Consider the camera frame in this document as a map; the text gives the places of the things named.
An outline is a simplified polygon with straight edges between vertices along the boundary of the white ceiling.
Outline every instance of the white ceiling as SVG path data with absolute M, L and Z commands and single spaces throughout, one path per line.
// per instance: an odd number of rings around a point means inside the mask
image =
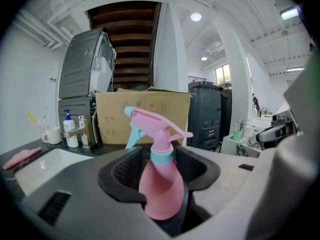
M 14 23 L 54 50 L 68 45 L 73 35 L 84 30 L 70 9 L 82 1 L 85 0 L 29 0 L 24 6 L 25 11 L 21 11 Z M 234 27 L 251 44 L 269 74 L 305 65 L 310 55 L 307 31 L 299 17 L 283 21 L 280 16 L 280 11 L 295 5 L 292 0 L 196 1 L 229 15 Z M 190 19 L 193 11 L 182 7 L 177 10 L 186 53 L 194 59 L 194 66 L 204 68 L 221 60 L 224 50 L 223 45 L 219 47 L 221 40 L 214 18 L 203 17 L 201 21 L 194 22 Z M 201 57 L 209 53 L 213 54 L 211 60 L 201 61 Z

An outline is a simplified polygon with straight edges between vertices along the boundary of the pink towel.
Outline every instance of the pink towel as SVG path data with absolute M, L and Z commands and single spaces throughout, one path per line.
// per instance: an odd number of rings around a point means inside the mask
M 18 154 L 15 154 L 8 162 L 6 162 L 2 168 L 3 169 L 8 169 L 12 166 L 15 166 L 16 164 L 22 162 L 23 160 L 31 157 L 32 155 L 34 155 L 35 153 L 38 153 L 39 151 L 41 151 L 41 147 L 37 147 L 35 149 L 32 150 L 22 150 L 20 151 Z

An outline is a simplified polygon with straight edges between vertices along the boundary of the staircase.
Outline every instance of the staircase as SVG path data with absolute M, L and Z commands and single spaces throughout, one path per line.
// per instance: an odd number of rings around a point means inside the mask
M 104 28 L 116 50 L 113 90 L 150 87 L 161 4 L 126 1 L 88 11 L 90 28 Z

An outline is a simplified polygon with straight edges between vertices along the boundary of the cardboard box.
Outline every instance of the cardboard box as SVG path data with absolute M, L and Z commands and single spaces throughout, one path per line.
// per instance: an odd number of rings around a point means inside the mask
M 190 98 L 185 92 L 155 89 L 134 91 L 118 89 L 117 92 L 96 93 L 99 129 L 104 144 L 127 144 L 131 134 L 131 118 L 124 113 L 125 107 L 133 106 L 164 116 L 178 127 L 186 130 Z M 138 144 L 153 143 L 145 136 Z

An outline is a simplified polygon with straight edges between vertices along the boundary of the pink spray head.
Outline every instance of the pink spray head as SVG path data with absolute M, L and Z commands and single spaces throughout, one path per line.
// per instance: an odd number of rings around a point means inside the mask
M 156 153 L 172 152 L 171 142 L 181 138 L 191 138 L 193 134 L 181 130 L 176 124 L 167 118 L 150 111 L 127 106 L 124 113 L 131 117 L 132 132 L 126 148 L 131 148 L 143 136 L 153 138 L 151 149 Z M 172 127 L 177 134 L 170 136 L 169 128 Z

